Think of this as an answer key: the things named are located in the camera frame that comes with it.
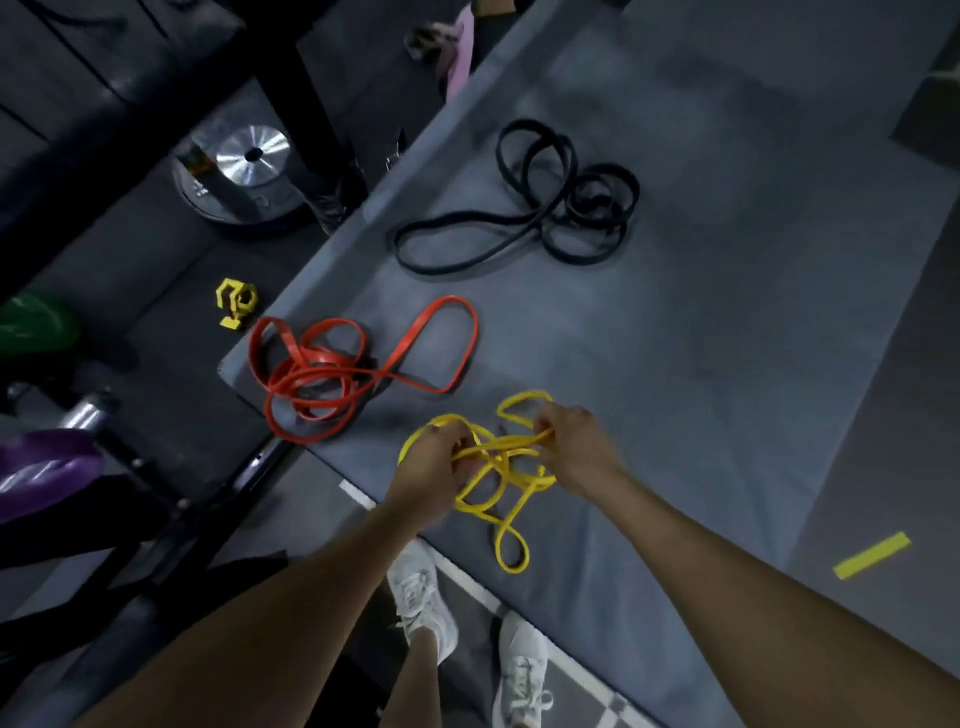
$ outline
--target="pink object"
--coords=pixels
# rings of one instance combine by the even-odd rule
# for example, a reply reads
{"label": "pink object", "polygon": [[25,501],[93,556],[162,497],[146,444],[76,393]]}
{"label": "pink object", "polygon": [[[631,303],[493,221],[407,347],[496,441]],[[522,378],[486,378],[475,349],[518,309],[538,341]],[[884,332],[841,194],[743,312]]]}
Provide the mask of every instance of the pink object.
{"label": "pink object", "polygon": [[470,77],[470,64],[473,62],[473,9],[470,3],[457,15],[453,24],[460,32],[457,40],[457,60],[446,74],[446,101],[450,103],[460,93]]}

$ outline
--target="black resistance band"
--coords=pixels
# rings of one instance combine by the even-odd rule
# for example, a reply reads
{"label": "black resistance band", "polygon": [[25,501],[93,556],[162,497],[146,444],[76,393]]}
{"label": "black resistance band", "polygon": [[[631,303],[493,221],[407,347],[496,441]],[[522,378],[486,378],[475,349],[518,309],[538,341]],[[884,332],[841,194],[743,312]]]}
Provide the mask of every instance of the black resistance band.
{"label": "black resistance band", "polygon": [[[516,132],[532,132],[537,138],[527,147],[520,164],[519,178],[513,173],[503,159],[503,140]],[[541,152],[553,150],[563,168],[560,188],[547,201],[540,200],[530,186],[530,166]],[[486,212],[477,209],[456,210],[447,212],[429,220],[416,220],[407,223],[394,235],[394,255],[396,262],[403,268],[422,276],[442,276],[447,273],[458,273],[471,268],[484,260],[492,258],[501,251],[517,242],[530,231],[540,231],[540,242],[543,248],[563,263],[570,265],[592,265],[609,258],[620,247],[627,235],[627,223],[634,213],[636,202],[640,196],[640,183],[634,174],[619,164],[604,162],[592,164],[583,172],[577,169],[577,153],[573,149],[573,142],[569,137],[554,132],[550,127],[534,119],[517,119],[511,122],[500,132],[496,140],[496,166],[504,181],[515,190],[524,202],[530,207],[529,212],[519,215],[499,215],[495,212]],[[614,197],[609,179],[620,180],[630,190],[631,200],[626,206],[621,205]],[[552,215],[560,205],[564,211]],[[547,235],[542,234],[545,222],[551,222],[570,228],[584,228],[592,231],[604,231],[607,236],[613,235],[612,241],[602,246],[598,253],[577,255],[559,248],[550,241]],[[435,231],[463,223],[493,223],[503,226],[521,226],[512,235],[508,235],[488,251],[480,255],[447,265],[419,265],[406,260],[402,250],[405,238],[415,232]]]}

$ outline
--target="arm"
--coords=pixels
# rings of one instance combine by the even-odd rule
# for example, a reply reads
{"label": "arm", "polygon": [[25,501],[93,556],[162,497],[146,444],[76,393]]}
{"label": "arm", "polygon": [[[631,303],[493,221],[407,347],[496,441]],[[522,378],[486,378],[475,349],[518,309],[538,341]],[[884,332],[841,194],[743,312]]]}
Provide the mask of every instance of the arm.
{"label": "arm", "polygon": [[78,728],[300,728],[387,568],[453,507],[468,436],[460,422],[425,432],[358,527],[190,627]]}
{"label": "arm", "polygon": [[586,410],[546,427],[547,467],[630,539],[747,726],[956,725],[960,681],[637,483]]}

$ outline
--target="red resistance band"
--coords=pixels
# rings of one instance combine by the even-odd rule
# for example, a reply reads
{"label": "red resistance band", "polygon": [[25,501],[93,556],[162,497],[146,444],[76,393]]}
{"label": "red resistance band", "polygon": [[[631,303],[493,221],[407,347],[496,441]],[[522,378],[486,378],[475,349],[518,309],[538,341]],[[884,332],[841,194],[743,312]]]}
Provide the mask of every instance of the red resistance band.
{"label": "red resistance band", "polygon": [[[444,306],[454,303],[461,305],[469,312],[473,319],[473,334],[470,336],[470,343],[464,352],[460,367],[447,385],[442,389],[436,389],[394,372],[400,360],[410,351],[414,342],[417,341],[417,337],[420,336],[423,328],[430,323],[434,314]],[[276,332],[283,341],[283,346],[286,347],[288,356],[276,369],[267,374],[261,366],[260,347],[264,331],[270,325],[276,328]],[[330,349],[314,343],[317,337],[323,336],[336,327],[353,327],[360,334],[360,346],[356,354],[332,352]],[[357,365],[367,352],[367,335],[355,321],[351,319],[324,319],[308,328],[298,342],[285,321],[263,316],[251,330],[249,349],[251,371],[256,380],[260,382],[260,386],[267,390],[267,401],[263,404],[263,415],[267,418],[267,424],[274,435],[300,445],[308,445],[333,437],[344,429],[356,414],[359,402],[383,379],[396,379],[435,395],[446,394],[456,386],[460,375],[464,372],[470,355],[473,354],[473,348],[476,346],[478,330],[477,312],[469,301],[459,296],[442,296],[427,306],[417,317],[417,320],[400,339],[393,353],[390,354],[382,367],[379,369],[363,369]],[[360,384],[356,381],[358,376],[368,376],[369,379]],[[340,397],[308,400],[299,396],[301,387],[325,379],[340,380]],[[273,404],[277,397],[289,401],[297,414],[309,422],[327,422],[329,420],[336,420],[336,422],[327,429],[313,435],[304,436],[289,432],[283,429],[274,417]],[[316,415],[313,412],[314,409],[324,410],[325,413]]]}

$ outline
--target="hand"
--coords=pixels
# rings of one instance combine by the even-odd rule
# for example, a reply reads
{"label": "hand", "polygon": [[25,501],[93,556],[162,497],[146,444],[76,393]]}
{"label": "hand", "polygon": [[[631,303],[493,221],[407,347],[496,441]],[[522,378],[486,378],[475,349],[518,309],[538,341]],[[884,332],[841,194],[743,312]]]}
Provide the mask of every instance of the hand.
{"label": "hand", "polygon": [[540,460],[568,491],[593,500],[599,489],[627,474],[613,441],[583,407],[548,402],[537,416],[535,431],[553,428],[553,440]]}
{"label": "hand", "polygon": [[469,458],[453,462],[460,446],[472,444],[469,428],[459,420],[428,427],[397,466],[384,505],[411,519],[417,533],[438,521],[478,465]]}

